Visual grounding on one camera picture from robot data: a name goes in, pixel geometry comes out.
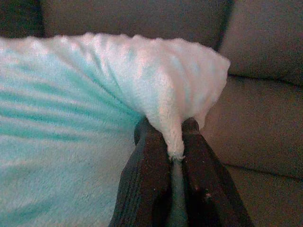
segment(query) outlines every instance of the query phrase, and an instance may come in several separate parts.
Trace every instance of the fuzzy fabric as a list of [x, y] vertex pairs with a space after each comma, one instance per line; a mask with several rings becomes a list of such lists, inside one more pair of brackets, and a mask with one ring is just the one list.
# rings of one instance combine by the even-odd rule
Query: fuzzy fabric
[[230, 62], [182, 39], [0, 38], [0, 226], [107, 226], [147, 116], [181, 159]]

